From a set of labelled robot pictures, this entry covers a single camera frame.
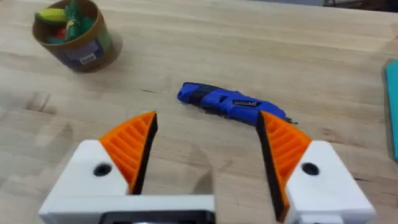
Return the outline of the right gripper white and orange left finger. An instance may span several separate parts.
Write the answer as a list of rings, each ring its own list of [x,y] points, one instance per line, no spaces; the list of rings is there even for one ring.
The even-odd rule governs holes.
[[[82,141],[52,195],[140,194],[157,132],[157,113],[131,118],[99,139]]]

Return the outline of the right gripper white and orange right finger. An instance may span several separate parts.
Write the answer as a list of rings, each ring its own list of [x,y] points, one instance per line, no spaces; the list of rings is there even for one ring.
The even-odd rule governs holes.
[[[258,133],[279,223],[369,223],[376,211],[333,146],[265,111]]]

